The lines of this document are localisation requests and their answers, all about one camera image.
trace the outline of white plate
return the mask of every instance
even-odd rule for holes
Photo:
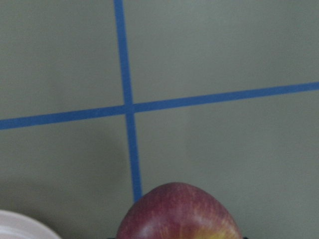
[[[0,210],[0,239],[61,239],[44,224],[22,214]]]

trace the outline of blue line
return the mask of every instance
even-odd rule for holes
[[[92,118],[106,117],[106,116],[117,116],[125,113],[124,106],[105,107],[82,111],[72,111],[65,113],[56,113],[48,115],[21,117],[14,119],[1,119],[0,130],[10,128],[28,127],[49,123],[59,123],[74,120],[87,120]]]
[[[125,18],[122,0],[114,0],[115,19],[118,34],[118,48],[120,55],[122,87],[124,103],[127,109],[126,125],[130,152],[131,177],[136,202],[142,196],[142,185],[140,176],[139,152],[136,136],[135,116],[133,110],[133,94],[130,76],[129,54],[127,47],[127,38],[125,31]]]
[[[319,82],[138,103],[134,104],[134,110],[138,113],[315,90],[319,90]]]

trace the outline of fruit skin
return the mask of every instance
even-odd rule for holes
[[[192,185],[173,182],[141,197],[122,220],[116,239],[242,239],[226,208]]]

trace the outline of white bowl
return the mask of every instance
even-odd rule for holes
[[[0,239],[61,239],[61,237],[35,219],[0,210]]]

